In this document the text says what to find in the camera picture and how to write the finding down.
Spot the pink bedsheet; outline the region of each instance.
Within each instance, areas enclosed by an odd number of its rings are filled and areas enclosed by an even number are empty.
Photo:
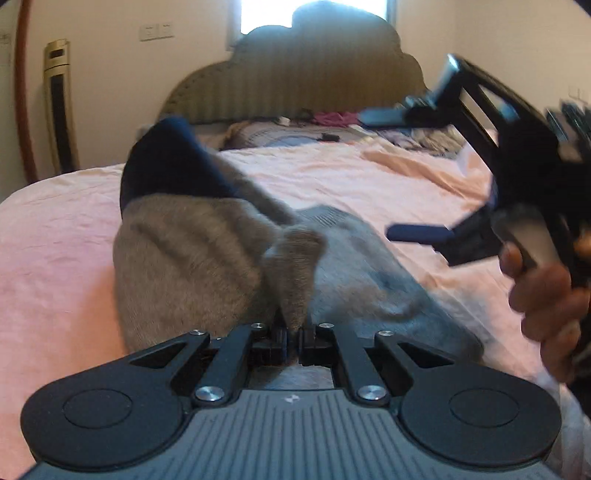
[[[327,203],[378,232],[392,222],[451,225],[487,196],[490,174],[466,147],[456,161],[410,154],[374,139],[356,145],[224,153],[295,208]],[[19,415],[42,385],[122,356],[113,300],[112,241],[122,168],[45,180],[0,205],[0,478],[33,460]],[[588,427],[568,392],[545,375],[537,347],[507,305],[496,260],[450,269],[432,249],[390,244],[415,278],[486,344],[487,363],[543,384],[561,402],[564,429],[551,461],[565,478],[588,468]]]

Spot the silver bolt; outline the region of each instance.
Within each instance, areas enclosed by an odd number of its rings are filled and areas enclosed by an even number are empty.
[[[224,395],[224,391],[220,387],[201,387],[195,390],[195,396],[203,401],[218,401]]]
[[[364,400],[370,401],[377,401],[381,400],[386,396],[388,392],[384,387],[380,387],[379,385],[365,385],[357,390],[357,395],[359,395]]]

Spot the upholstered headboard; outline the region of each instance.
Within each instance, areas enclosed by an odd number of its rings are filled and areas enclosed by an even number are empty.
[[[352,7],[304,5],[292,28],[269,25],[246,35],[228,61],[184,79],[161,116],[192,124],[293,118],[301,109],[356,112],[394,105],[425,89],[421,67],[400,48],[392,25]]]

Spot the human hand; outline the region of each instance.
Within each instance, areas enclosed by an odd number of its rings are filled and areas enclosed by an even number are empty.
[[[550,375],[560,382],[573,381],[571,353],[581,335],[579,321],[589,311],[589,290],[572,288],[567,268],[558,263],[523,272],[521,252],[514,244],[506,244],[499,258],[501,271],[515,280],[509,305],[524,314],[521,332],[540,344]]]

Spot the black mechanical device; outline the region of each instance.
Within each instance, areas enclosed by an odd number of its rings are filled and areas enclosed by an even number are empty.
[[[496,129],[493,140],[463,101],[469,95]],[[360,115],[368,128],[454,125],[493,174],[489,201],[448,229],[392,225],[391,241],[432,245],[450,266],[496,256],[502,241],[517,244],[526,268],[561,261],[573,286],[587,287],[591,265],[575,255],[574,241],[591,226],[591,112],[573,103],[546,118],[515,92],[472,63],[449,56],[443,78],[423,98]],[[591,316],[573,361],[578,380],[570,387],[591,411]]]
[[[38,460],[26,480],[557,479],[543,463],[561,426],[540,387],[390,331],[300,331],[303,365],[336,388],[250,390],[285,361],[285,331],[193,331],[58,380],[26,403]]]

